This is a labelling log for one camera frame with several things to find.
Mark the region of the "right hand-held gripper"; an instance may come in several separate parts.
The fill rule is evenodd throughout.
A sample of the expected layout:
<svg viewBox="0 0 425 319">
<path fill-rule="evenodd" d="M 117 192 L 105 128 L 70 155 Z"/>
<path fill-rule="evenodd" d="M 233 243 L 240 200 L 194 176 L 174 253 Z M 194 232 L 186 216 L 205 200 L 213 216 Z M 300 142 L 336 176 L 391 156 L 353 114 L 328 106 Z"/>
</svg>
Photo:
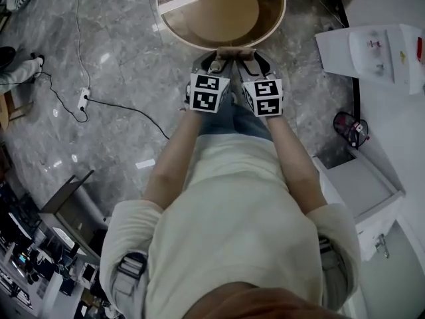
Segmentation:
<svg viewBox="0 0 425 319">
<path fill-rule="evenodd" d="M 276 63 L 254 51 L 235 60 L 246 104 L 255 117 L 282 115 L 284 89 Z"/>
</svg>

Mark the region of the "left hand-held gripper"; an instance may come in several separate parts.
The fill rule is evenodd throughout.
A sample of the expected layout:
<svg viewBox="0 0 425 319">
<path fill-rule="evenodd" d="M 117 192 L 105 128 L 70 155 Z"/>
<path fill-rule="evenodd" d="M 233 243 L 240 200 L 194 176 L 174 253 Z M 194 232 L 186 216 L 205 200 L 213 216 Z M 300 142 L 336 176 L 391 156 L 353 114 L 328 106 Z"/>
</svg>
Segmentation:
<svg viewBox="0 0 425 319">
<path fill-rule="evenodd" d="M 232 59 L 209 52 L 194 61 L 187 83 L 186 101 L 190 110 L 216 114 L 230 88 Z"/>
</svg>

